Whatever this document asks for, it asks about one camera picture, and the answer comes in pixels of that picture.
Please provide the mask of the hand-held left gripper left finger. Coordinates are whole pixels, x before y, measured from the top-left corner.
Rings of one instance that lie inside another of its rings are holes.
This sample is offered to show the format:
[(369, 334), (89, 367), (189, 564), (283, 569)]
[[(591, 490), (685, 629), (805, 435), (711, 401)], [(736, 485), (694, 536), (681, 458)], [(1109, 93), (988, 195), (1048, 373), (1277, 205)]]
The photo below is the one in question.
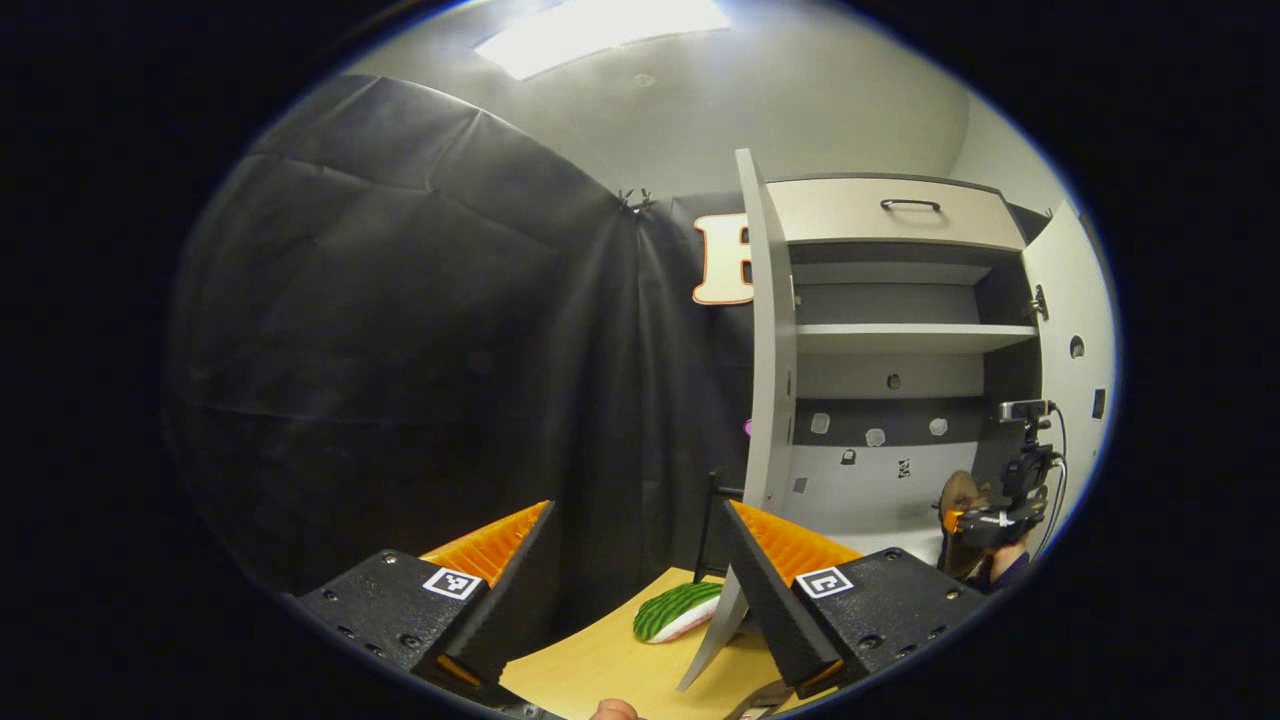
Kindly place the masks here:
[(554, 612), (561, 537), (561, 511), (544, 500), (426, 553), (380, 550), (296, 601), (388, 667), (494, 700)]

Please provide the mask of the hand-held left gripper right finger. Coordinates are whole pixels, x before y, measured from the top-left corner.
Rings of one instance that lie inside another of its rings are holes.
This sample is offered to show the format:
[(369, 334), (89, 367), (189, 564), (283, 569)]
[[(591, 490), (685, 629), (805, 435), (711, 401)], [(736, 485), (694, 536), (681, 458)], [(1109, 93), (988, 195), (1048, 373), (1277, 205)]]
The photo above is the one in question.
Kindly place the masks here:
[(991, 601), (897, 547), (859, 553), (737, 500), (721, 514), (730, 568), (800, 700), (923, 653)]

